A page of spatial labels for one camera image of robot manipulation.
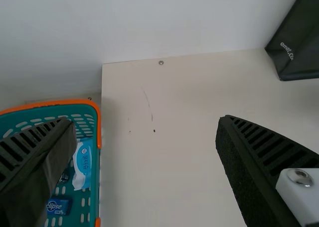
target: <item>plastic basket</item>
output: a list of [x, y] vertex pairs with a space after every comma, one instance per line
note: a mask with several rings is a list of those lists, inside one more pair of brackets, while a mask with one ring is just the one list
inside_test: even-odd
[[99, 173], [101, 120], [98, 106], [90, 100], [62, 100], [23, 105], [0, 112], [0, 139], [43, 122], [65, 116], [74, 121], [77, 138], [92, 137], [91, 188], [74, 191], [73, 161], [69, 163], [70, 179], [56, 187], [53, 198], [72, 200], [67, 216], [48, 215], [45, 227], [100, 227]]

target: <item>blue package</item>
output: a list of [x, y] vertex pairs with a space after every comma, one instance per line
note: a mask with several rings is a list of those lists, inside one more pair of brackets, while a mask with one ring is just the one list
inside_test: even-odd
[[70, 213], [71, 200], [66, 199], [50, 199], [46, 205], [48, 215], [66, 216]]
[[91, 187], [92, 138], [79, 140], [73, 154], [74, 176], [72, 185], [75, 191]]

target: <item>white shelf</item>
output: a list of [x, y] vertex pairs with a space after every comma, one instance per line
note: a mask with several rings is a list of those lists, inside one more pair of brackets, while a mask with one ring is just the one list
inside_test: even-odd
[[102, 226], [244, 227], [215, 149], [219, 118], [319, 152], [319, 82], [279, 81], [262, 49], [162, 60], [103, 65]]

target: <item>metal screw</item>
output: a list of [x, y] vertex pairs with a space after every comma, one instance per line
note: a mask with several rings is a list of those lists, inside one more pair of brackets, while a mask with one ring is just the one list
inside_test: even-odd
[[287, 171], [287, 176], [291, 181], [299, 186], [311, 187], [314, 185], [311, 176], [306, 171], [290, 169]]

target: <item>mark on surface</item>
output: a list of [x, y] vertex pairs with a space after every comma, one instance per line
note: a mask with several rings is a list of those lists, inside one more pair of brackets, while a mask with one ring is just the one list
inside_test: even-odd
[[150, 105], [150, 101], [149, 101], [148, 95], [146, 94], [144, 88], [143, 88], [143, 87], [141, 87], [141, 88], [142, 88], [143, 93], [144, 93], [144, 95], [145, 95], [146, 101], [148, 101], [149, 109], [151, 110], [151, 115], [152, 115], [152, 116], [151, 116], [151, 120], [153, 121], [153, 112], [152, 112], [152, 108], [151, 108], [151, 105]]

